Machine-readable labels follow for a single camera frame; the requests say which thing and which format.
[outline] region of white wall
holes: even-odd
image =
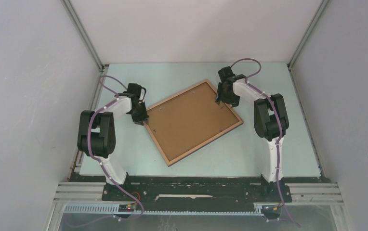
[[[321,0],[73,0],[108,63],[288,62]]]
[[[0,231],[43,229],[97,75],[60,0],[0,0]]]
[[[331,1],[293,73],[326,172],[368,230],[368,1]]]

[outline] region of purple cable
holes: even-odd
[[[120,80],[118,80],[117,78],[112,77],[112,76],[107,76],[107,75],[100,76],[100,77],[99,77],[99,83],[100,83],[100,85],[102,85],[105,89],[107,89],[107,90],[108,90],[108,91],[110,91],[111,93],[115,94],[115,95],[116,95],[116,98],[118,98],[118,97],[119,97],[119,94],[118,94],[117,92],[115,92],[114,90],[112,90],[112,89],[110,89],[110,88],[106,87],[106,86],[105,86],[105,84],[103,83],[103,78],[105,78],[105,77],[107,77],[107,78],[111,78],[111,79],[113,79],[113,80],[117,81],[119,84],[121,84],[121,85],[124,87],[124,89],[126,89],[126,90],[127,90],[127,87],[126,87],[122,82],[120,82]]]
[[[276,122],[277,122],[277,125],[278,125],[278,127],[279,127],[279,138],[278,138],[278,139],[276,140],[276,142],[275,142],[275,144],[276,144],[276,152],[277,152],[277,160],[276,160],[276,185],[277,185],[277,191],[279,192],[280,200],[281,200],[281,202],[282,202],[282,204],[283,204],[283,207],[285,208],[285,211],[286,211],[286,213],[287,213],[287,215],[288,215],[288,217],[289,217],[290,221],[291,221],[294,225],[296,225],[296,227],[301,228],[300,224],[299,224],[299,223],[297,223],[297,222],[293,219],[293,217],[292,217],[292,215],[290,214],[290,212],[289,212],[288,208],[286,207],[285,200],[283,199],[282,191],[281,191],[281,189],[280,189],[280,184],[279,184],[279,168],[280,168],[280,148],[279,148],[279,142],[280,142],[280,140],[281,140],[281,139],[282,139],[282,137],[283,137],[283,130],[282,130],[282,125],[281,125],[281,123],[280,123],[279,115],[277,114],[277,110],[276,110],[276,108],[275,108],[275,104],[273,103],[273,101],[271,100],[271,98],[270,98],[267,94],[265,94],[263,91],[261,91],[261,90],[260,90],[259,88],[257,88],[256,86],[254,86],[254,85],[252,85],[252,84],[248,83],[248,78],[249,78],[249,77],[251,77],[251,76],[254,76],[254,75],[258,74],[258,73],[261,71],[261,69],[262,69],[262,65],[261,65],[261,63],[260,63],[258,60],[250,59],[250,58],[245,58],[245,59],[240,59],[240,60],[235,61],[235,62],[231,65],[231,67],[233,67],[236,63],[238,63],[238,62],[240,62],[240,61],[243,61],[243,60],[252,60],[252,61],[256,62],[256,63],[259,65],[259,70],[258,70],[257,72],[255,72],[255,73],[253,73],[253,74],[251,74],[251,75],[249,75],[249,76],[247,76],[247,77],[245,78],[245,83],[246,83],[250,88],[254,89],[254,90],[255,90],[255,91],[257,91],[258,93],[260,93],[261,95],[263,95],[263,96],[264,96],[264,97],[269,101],[269,103],[270,103],[270,105],[271,105],[271,108],[272,108],[272,110],[273,110],[273,112],[274,112],[274,114],[275,114]]]

